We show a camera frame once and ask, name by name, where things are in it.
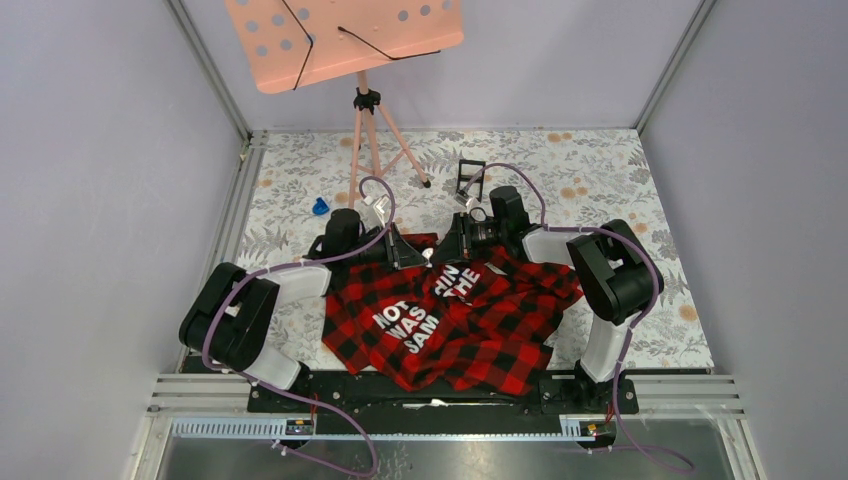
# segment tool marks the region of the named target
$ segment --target music stand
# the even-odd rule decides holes
[[[460,0],[226,0],[226,5],[260,92],[280,93],[356,73],[350,208],[358,170],[382,178],[403,156],[430,186],[381,95],[369,88],[366,71],[461,43]],[[375,108],[401,147],[386,168],[380,162]],[[363,120],[370,169],[359,165]]]

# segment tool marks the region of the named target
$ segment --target tripod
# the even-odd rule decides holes
[[[353,208],[353,200],[356,195],[357,170],[362,170],[369,175],[383,178],[383,175],[394,167],[398,160],[400,160],[404,155],[406,155],[409,159],[409,162],[412,164],[415,171],[418,172],[418,178],[421,179],[421,183],[423,183],[426,188],[430,188],[430,179],[427,178],[427,174],[421,169],[421,164],[419,164],[418,160],[415,159],[415,156],[412,155],[412,150],[409,149],[409,144],[406,143],[403,135],[401,135],[400,130],[398,130],[397,125],[395,125],[395,122],[386,110],[386,107],[380,104],[380,92],[370,90],[368,88],[368,79],[365,76],[365,70],[357,72],[356,77],[359,80],[359,87],[356,89],[356,99],[353,101],[353,106],[356,108],[356,126],[354,127],[353,133],[353,161],[350,164],[350,194],[348,195],[348,208]],[[386,123],[389,125],[389,129],[391,129],[401,147],[400,153],[398,153],[395,158],[389,162],[386,168],[382,168],[380,162],[380,151],[377,144],[377,123],[374,121],[375,107],[380,110],[381,114],[383,114],[383,118],[386,120]],[[360,135],[362,135],[363,117],[365,117],[365,130],[368,133],[368,143],[371,146],[371,168],[363,167],[359,164],[359,148],[361,147]]]

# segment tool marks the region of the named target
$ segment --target shirt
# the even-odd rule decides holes
[[[404,236],[419,251],[436,238]],[[577,275],[513,258],[503,247],[478,253],[469,263],[432,268],[352,267],[327,296],[324,344],[350,373],[373,365],[407,391],[441,377],[456,390],[529,393],[551,359],[545,340],[582,296]]]

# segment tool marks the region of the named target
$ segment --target flannel shirt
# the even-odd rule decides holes
[[[404,236],[419,251],[436,238]],[[577,275],[512,258],[503,247],[480,253],[433,268],[351,268],[327,296],[324,344],[350,373],[373,365],[407,391],[443,377],[456,390],[529,393],[551,359],[545,340],[582,296]]]

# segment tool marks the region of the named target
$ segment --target tripod leg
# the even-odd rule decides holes
[[[403,153],[406,154],[407,158],[409,158],[409,162],[412,163],[412,167],[418,172],[418,178],[421,179],[421,183],[424,184],[425,187],[430,188],[430,179],[427,178],[427,174],[424,173],[424,170],[421,168],[421,164],[418,163],[418,160],[415,159],[415,156],[412,155],[412,150],[409,149],[409,144],[406,143],[406,139],[401,135],[400,130],[398,130],[397,125],[395,125],[395,121],[392,119],[392,116],[389,115],[388,110],[383,105],[378,105],[377,108],[380,109],[380,113],[383,114],[383,118],[386,119],[386,123],[389,124],[389,128],[392,130],[392,133],[395,134],[395,138],[397,138],[398,143],[400,143],[400,147],[403,149]]]
[[[362,114],[365,115],[365,129],[368,132],[368,144],[371,146],[371,165],[374,176],[383,178],[380,165],[380,147],[377,145],[377,122],[374,121],[374,115],[368,110],[363,111]]]
[[[350,162],[350,192],[347,196],[347,208],[353,208],[356,198],[356,174],[359,169],[359,144],[362,135],[362,110],[356,109],[356,126],[353,127],[353,160]]]

